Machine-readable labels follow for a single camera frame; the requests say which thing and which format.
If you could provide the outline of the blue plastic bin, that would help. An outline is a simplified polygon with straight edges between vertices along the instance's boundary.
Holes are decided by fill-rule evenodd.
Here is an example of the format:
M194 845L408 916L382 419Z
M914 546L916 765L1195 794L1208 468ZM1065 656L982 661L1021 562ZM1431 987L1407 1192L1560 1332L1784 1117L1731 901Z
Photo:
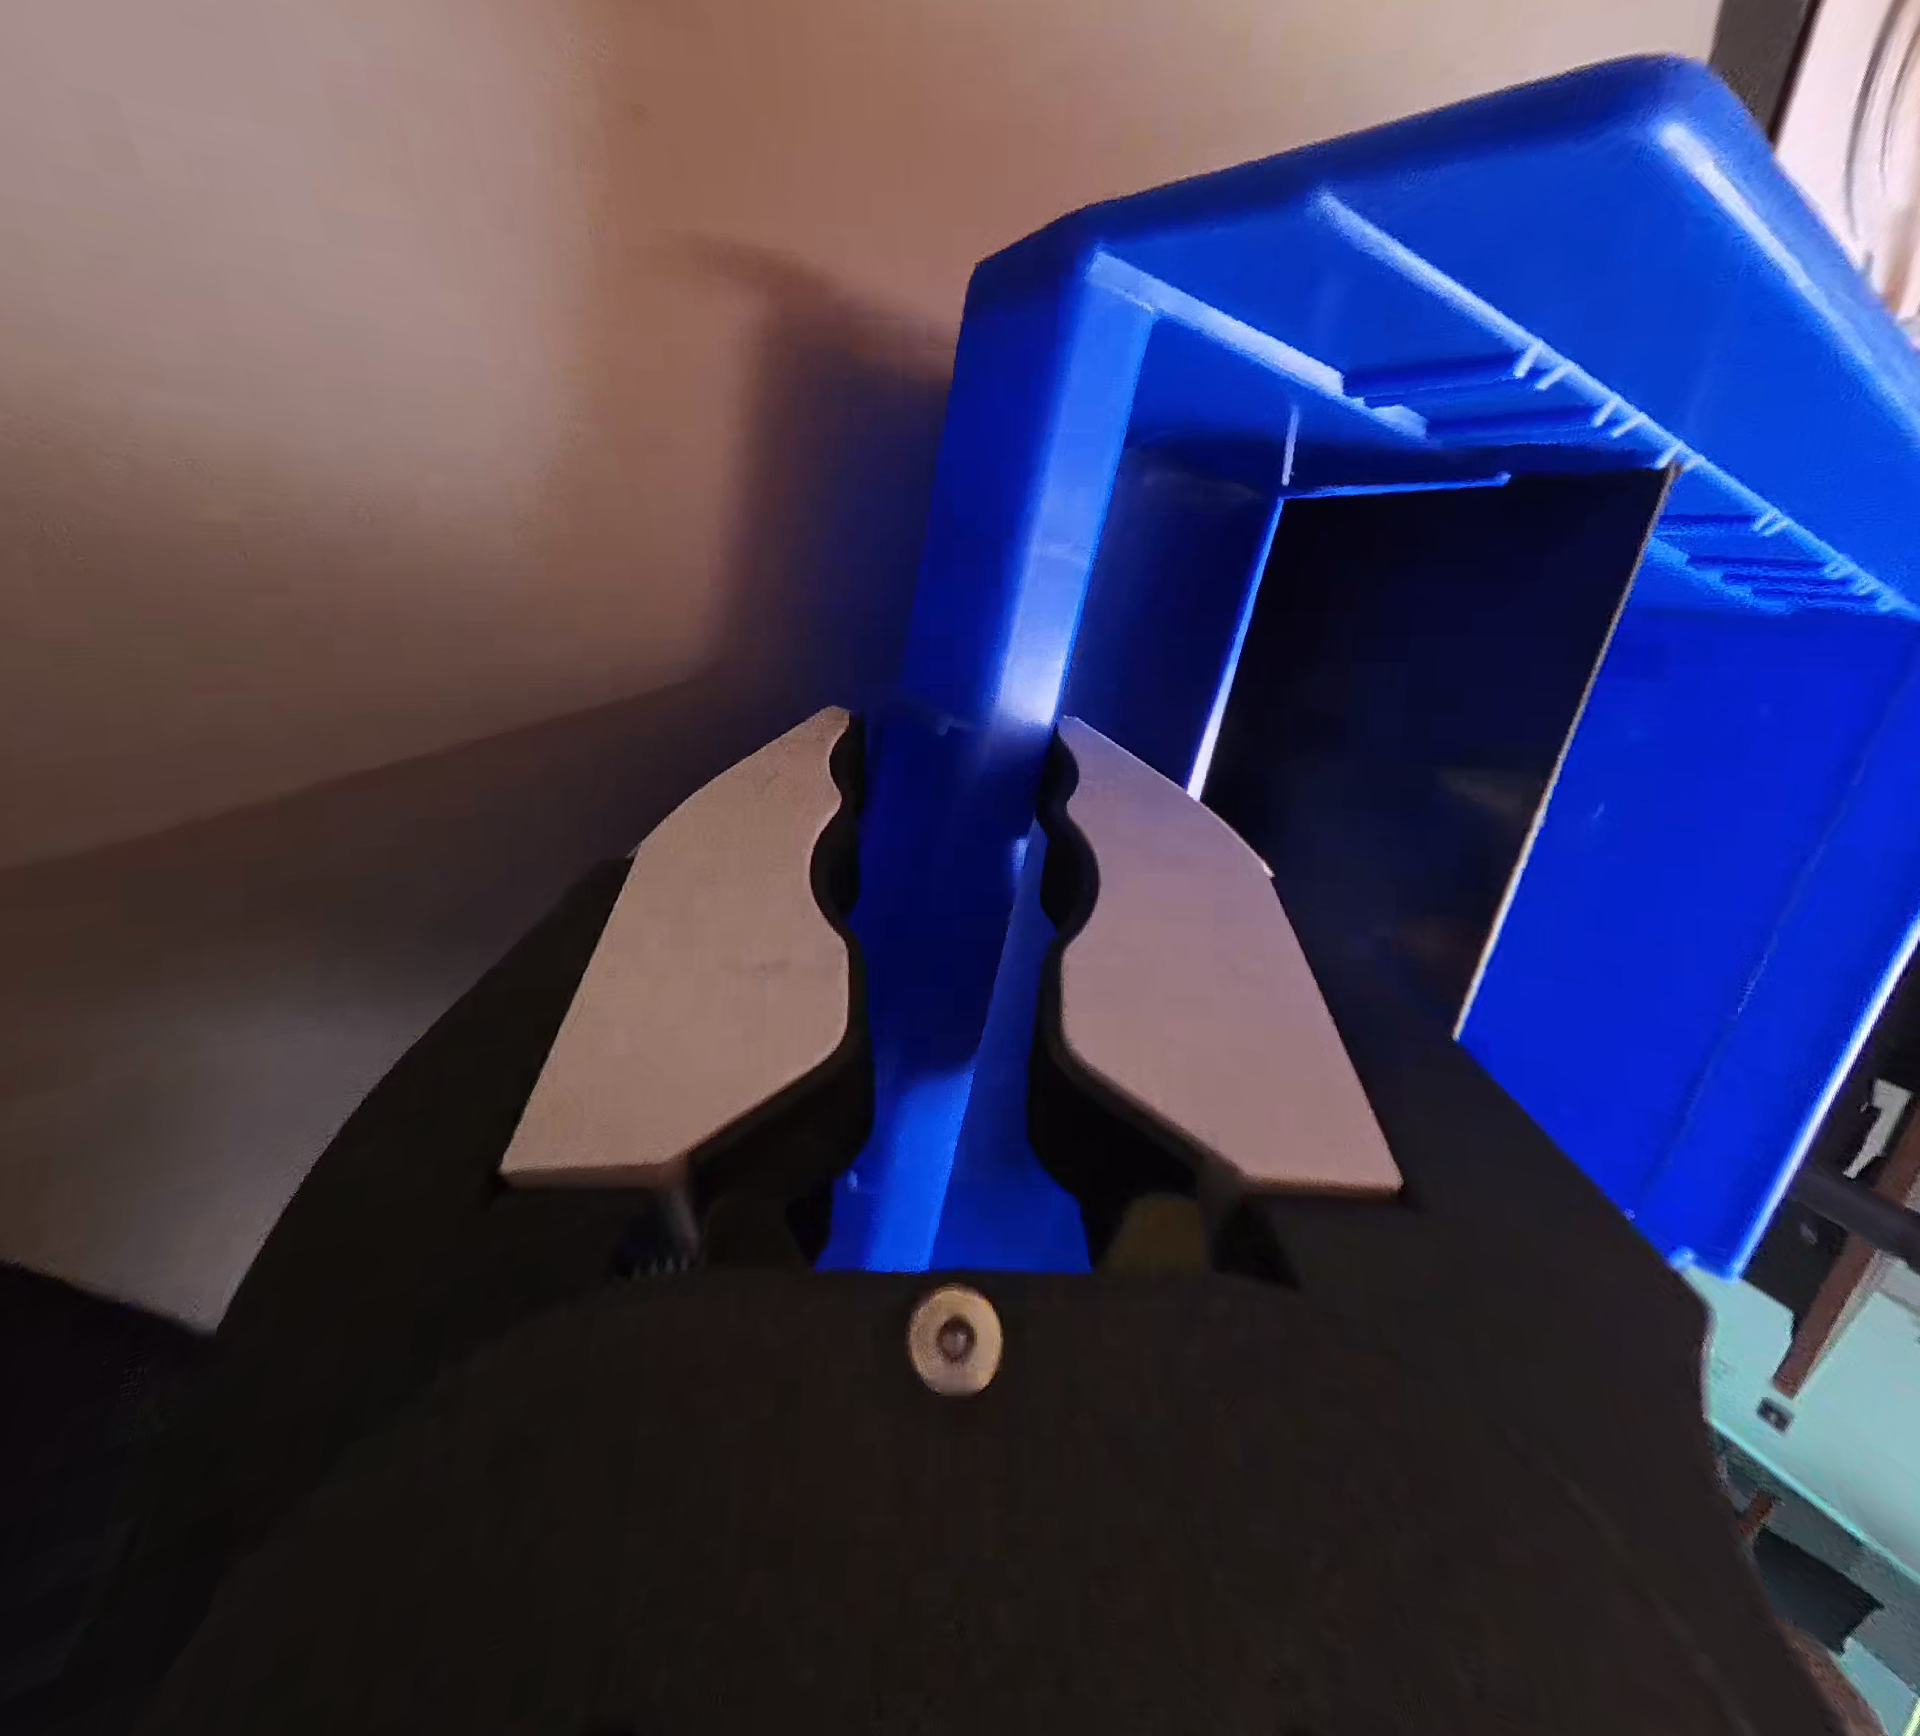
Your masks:
M1671 489L1458 1026L1280 904L1394 1198L1436 1180L1392 1108L1471 1130L1436 1072L1359 1065L1407 1050L1473 1061L1632 1249L1745 1262L1915 949L1915 352L1739 99L1635 58L971 271L867 719L878 1121L829 1268L1086 1268L1122 1205L1030 1135L1055 728L1206 805L1284 506L1622 472Z

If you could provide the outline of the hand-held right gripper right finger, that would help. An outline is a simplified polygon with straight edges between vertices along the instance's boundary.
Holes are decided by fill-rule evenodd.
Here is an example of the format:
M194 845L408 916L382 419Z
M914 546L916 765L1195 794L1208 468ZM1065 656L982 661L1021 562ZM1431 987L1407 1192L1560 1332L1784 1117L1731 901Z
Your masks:
M1400 1197L1405 1174L1253 848L1071 715L1039 805L1042 1170L1078 1204Z

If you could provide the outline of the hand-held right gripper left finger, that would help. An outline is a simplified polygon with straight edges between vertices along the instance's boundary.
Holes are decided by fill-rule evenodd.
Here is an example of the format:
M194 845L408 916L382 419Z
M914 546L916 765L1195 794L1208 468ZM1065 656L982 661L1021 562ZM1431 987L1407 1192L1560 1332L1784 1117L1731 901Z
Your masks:
M862 729L821 707L634 848L497 1171L779 1204L872 1128L857 901Z

